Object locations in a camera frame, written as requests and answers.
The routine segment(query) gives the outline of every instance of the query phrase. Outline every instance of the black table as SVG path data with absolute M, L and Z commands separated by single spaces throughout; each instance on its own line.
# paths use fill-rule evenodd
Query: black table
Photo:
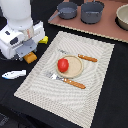
M 48 44 L 38 45 L 36 53 L 38 59 L 31 64 L 27 64 L 25 61 L 0 60 L 0 76 L 8 71 L 22 69 L 27 70 L 28 75 L 59 31 L 115 44 L 91 128 L 127 128 L 128 44 L 48 24 L 49 17 L 61 2 L 62 0 L 34 0 L 32 2 L 32 18 L 34 22 L 37 20 L 43 21 L 46 36 L 49 37 Z M 6 19 L 1 17 L 0 29 L 5 25 Z M 26 76 L 14 80 L 6 80 L 0 77 L 0 105 L 29 115 L 53 128 L 80 128 L 53 113 L 14 97 L 14 93 L 25 78 Z

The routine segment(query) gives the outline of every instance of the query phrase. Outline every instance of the tomato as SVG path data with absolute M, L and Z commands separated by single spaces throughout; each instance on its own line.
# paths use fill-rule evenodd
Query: tomato
M 69 67 L 68 60 L 64 58 L 59 59 L 57 65 L 60 72 L 66 72 Z

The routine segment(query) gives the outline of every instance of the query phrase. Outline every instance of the metal fork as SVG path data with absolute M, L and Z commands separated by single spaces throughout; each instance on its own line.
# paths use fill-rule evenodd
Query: metal fork
M 51 79 L 55 79 L 55 80 L 61 80 L 67 84 L 70 84 L 70 85 L 73 85 L 73 86 L 76 86 L 78 88 L 81 88 L 81 89 L 85 89 L 85 85 L 83 84 L 80 84 L 78 82 L 75 82 L 75 81 L 72 81 L 72 80 L 69 80 L 67 78 L 61 78 L 61 77 L 58 77 L 56 74 L 54 73 L 51 73 L 51 72 L 46 72 L 45 74 L 47 77 L 51 78 Z

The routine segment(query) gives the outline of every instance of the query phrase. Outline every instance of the placemat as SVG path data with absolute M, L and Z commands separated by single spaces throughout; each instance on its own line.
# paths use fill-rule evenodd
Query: placemat
M 91 126 L 114 45 L 60 31 L 14 96 L 48 110 L 83 128 Z M 85 84 L 80 89 L 44 74 L 55 69 L 63 56 L 58 49 L 92 56 L 98 62 L 82 60 L 84 71 L 73 80 Z

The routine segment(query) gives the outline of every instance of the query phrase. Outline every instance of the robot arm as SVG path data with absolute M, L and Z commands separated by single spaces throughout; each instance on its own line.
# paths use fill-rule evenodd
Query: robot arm
M 7 19 L 7 25 L 0 31 L 1 52 L 7 59 L 16 54 L 21 59 L 44 38 L 43 22 L 33 25 L 30 0 L 0 0 L 0 6 Z

